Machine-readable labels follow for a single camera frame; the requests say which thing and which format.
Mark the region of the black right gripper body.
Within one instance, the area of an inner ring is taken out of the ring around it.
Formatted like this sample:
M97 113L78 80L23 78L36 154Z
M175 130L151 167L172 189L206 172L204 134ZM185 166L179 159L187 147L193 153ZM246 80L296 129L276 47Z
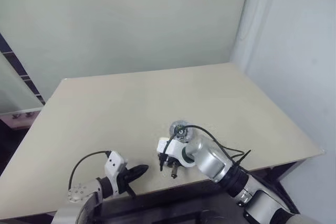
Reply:
M163 153L158 153L158 157L159 157L159 155L165 155L164 165L166 165L170 168L172 168L174 164L177 165L177 166L182 166L181 163L174 157L168 156L167 154L163 154Z

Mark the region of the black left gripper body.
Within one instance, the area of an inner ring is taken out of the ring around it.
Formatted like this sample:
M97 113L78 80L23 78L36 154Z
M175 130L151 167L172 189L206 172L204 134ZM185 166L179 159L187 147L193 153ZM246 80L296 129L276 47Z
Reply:
M135 180L135 168L124 168L117 176L118 193L121 195L127 193L130 197L135 197L134 190L129 183Z

